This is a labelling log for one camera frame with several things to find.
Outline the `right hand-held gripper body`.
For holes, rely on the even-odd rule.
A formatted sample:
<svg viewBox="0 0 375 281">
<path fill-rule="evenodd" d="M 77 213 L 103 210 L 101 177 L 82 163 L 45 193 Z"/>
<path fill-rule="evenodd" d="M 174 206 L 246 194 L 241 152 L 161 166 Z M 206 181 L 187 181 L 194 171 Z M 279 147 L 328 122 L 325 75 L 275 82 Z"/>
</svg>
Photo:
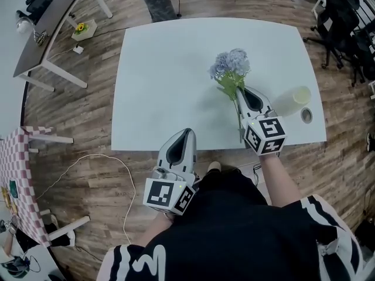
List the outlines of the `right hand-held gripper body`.
<svg viewBox="0 0 375 281">
<path fill-rule="evenodd" d="M 246 145 L 258 156 L 280 152 L 286 143 L 287 129 L 269 99 L 251 87 L 237 88 L 236 97 Z"/>
</svg>

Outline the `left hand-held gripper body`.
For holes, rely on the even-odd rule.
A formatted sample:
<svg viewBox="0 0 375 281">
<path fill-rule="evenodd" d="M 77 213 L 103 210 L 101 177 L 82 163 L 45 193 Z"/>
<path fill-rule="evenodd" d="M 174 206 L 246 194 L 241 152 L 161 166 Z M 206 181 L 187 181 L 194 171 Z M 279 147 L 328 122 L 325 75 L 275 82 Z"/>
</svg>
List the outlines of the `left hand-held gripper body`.
<svg viewBox="0 0 375 281">
<path fill-rule="evenodd" d="M 160 149 L 146 179 L 143 205 L 165 214 L 183 215 L 196 190 L 196 135 L 190 128 L 174 134 Z"/>
</svg>

